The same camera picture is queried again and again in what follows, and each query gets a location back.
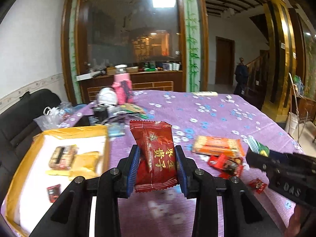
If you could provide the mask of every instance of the black sofa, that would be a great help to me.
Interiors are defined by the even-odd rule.
[[[41,132],[33,119],[46,107],[57,107],[59,97],[48,89],[26,93],[17,103],[0,114],[0,204],[9,189],[13,175],[30,148],[33,137]],[[0,217],[0,236],[15,236]]]

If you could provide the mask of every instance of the blue gripper pad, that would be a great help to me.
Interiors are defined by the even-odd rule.
[[[183,161],[186,161],[186,157],[183,153],[183,150],[180,145],[174,147],[176,153],[176,164],[177,164],[177,175],[178,181],[180,183],[181,192],[184,194],[184,197],[188,195],[188,185],[187,185],[187,175],[185,173]]]
[[[131,153],[135,152],[130,170],[127,175],[127,183],[126,183],[126,194],[129,197],[135,186],[137,170],[140,162],[140,149],[138,146],[133,145]]]

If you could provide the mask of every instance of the yellow pillar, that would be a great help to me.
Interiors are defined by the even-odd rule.
[[[275,122],[286,121],[290,109],[290,79],[296,71],[294,32],[282,0],[267,0],[264,12],[269,31],[270,63],[262,112]]]

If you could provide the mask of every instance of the metal screw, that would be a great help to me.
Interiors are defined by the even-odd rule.
[[[239,177],[237,177],[237,176],[232,176],[231,178],[230,178],[230,180],[233,182],[233,183],[239,183]]]
[[[83,177],[82,176],[77,176],[75,178],[75,183],[82,183],[83,182]]]
[[[118,168],[112,168],[111,170],[110,170],[110,173],[111,173],[111,175],[117,175],[118,173],[119,173],[119,169]]]
[[[204,170],[198,168],[198,169],[195,170],[195,173],[196,173],[197,175],[203,175],[203,174],[204,174]]]

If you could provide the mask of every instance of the red packaging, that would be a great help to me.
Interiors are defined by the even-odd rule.
[[[60,195],[60,184],[47,187],[49,201],[54,203]]]
[[[166,122],[130,121],[130,130],[141,150],[135,190],[163,190],[178,184],[171,125]]]
[[[210,166],[221,170],[222,173],[219,177],[224,179],[229,179],[231,176],[240,176],[243,170],[242,158],[229,158],[222,154],[219,157],[210,156],[210,159],[207,162]]]
[[[267,184],[262,182],[259,178],[250,181],[248,185],[254,190],[256,190],[258,194],[263,192],[263,190],[267,187]]]

